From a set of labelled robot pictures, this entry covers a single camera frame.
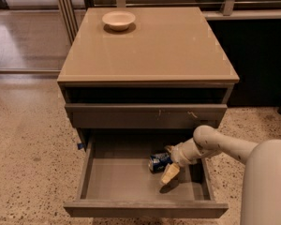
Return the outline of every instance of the open drawer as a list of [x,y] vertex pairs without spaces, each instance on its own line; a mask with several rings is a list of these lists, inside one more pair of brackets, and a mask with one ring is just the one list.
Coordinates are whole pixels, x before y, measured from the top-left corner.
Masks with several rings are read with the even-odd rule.
[[162,173],[148,168],[149,156],[188,139],[180,133],[92,132],[77,199],[66,202],[72,217],[219,218],[228,209],[216,203],[205,160],[161,187]]
[[226,104],[66,104],[74,128],[218,128]]

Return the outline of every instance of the robotic arm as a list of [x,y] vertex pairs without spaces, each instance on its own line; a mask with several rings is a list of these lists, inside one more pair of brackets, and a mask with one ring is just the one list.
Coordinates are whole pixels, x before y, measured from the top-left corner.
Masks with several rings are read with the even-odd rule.
[[167,150],[173,163],[162,175],[162,185],[196,159],[224,152],[245,164],[241,225],[281,225],[281,140],[248,142],[200,126],[192,139]]

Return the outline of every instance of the white bowl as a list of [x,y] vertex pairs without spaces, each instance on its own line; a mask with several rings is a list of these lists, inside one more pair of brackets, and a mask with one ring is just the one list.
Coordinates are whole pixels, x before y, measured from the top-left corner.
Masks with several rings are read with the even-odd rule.
[[114,31],[124,31],[135,21],[135,15],[128,11],[112,11],[106,13],[102,21]]

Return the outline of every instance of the speckled floor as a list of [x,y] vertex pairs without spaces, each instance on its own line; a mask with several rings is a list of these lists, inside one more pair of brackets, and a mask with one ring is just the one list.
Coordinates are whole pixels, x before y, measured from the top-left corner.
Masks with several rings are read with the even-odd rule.
[[[221,154],[208,159],[220,219],[71,218],[64,201],[76,196],[84,152],[67,120],[55,77],[0,75],[0,224],[208,224],[240,222],[244,165]],[[262,142],[281,139],[276,108],[228,109],[219,129]]]

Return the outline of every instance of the can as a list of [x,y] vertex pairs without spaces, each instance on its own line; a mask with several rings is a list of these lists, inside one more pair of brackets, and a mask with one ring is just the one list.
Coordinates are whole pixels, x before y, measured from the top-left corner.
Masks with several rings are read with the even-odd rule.
[[160,153],[150,156],[148,166],[151,172],[157,173],[164,171],[167,165],[171,163],[169,153]]

